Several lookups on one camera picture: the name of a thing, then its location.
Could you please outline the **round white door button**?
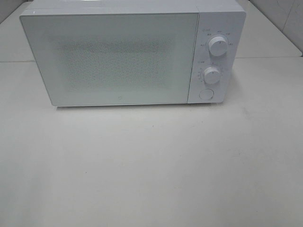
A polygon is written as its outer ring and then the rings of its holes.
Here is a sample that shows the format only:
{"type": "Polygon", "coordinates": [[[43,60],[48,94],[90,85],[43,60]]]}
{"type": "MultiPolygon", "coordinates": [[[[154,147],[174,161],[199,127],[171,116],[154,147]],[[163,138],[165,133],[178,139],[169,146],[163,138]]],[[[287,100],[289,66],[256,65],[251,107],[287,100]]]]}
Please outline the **round white door button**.
{"type": "Polygon", "coordinates": [[[203,89],[200,93],[199,93],[199,98],[202,100],[212,100],[214,96],[214,91],[212,89],[203,89]]]}

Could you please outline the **white timer knob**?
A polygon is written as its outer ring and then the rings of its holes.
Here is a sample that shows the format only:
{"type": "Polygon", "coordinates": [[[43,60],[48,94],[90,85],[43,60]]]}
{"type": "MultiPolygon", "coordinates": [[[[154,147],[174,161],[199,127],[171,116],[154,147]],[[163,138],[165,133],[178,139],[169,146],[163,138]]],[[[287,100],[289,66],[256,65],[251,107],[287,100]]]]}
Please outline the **white timer knob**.
{"type": "Polygon", "coordinates": [[[215,83],[219,82],[220,77],[221,77],[221,72],[215,66],[208,67],[203,72],[203,78],[204,78],[204,82],[206,84],[215,84],[215,83]]]}

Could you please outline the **white microwave door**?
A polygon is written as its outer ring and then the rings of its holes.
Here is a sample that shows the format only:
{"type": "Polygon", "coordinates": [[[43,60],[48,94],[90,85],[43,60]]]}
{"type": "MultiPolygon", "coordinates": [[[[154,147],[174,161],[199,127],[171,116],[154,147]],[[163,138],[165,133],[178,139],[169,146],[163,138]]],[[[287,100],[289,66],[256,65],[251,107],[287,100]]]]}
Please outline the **white microwave door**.
{"type": "Polygon", "coordinates": [[[22,16],[54,106],[188,99],[198,14],[22,16]]]}

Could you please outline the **white microwave oven body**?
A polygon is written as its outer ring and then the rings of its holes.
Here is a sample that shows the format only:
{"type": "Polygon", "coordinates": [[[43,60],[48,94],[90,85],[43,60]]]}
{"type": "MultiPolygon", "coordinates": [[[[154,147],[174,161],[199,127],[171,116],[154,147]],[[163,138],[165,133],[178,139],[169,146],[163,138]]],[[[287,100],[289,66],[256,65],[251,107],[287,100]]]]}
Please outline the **white microwave oven body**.
{"type": "Polygon", "coordinates": [[[220,103],[224,100],[231,78],[246,18],[246,12],[234,0],[35,0],[19,19],[22,16],[187,13],[197,13],[198,20],[188,99],[185,104],[220,103]],[[208,50],[208,42],[219,34],[228,39],[228,49],[224,55],[215,57],[208,50]],[[213,66],[220,70],[220,80],[215,84],[206,84],[203,72],[213,66]],[[199,93],[208,88],[214,91],[212,100],[200,99],[199,93]]]}

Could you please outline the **white upper power knob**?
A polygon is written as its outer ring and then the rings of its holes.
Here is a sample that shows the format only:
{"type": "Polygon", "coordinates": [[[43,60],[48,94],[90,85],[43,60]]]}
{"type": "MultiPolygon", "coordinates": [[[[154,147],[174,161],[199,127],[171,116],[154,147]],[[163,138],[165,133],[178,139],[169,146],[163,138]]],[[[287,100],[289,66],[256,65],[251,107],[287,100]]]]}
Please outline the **white upper power knob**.
{"type": "Polygon", "coordinates": [[[208,42],[208,50],[212,56],[224,55],[228,49],[228,39],[224,35],[215,35],[208,42]]]}

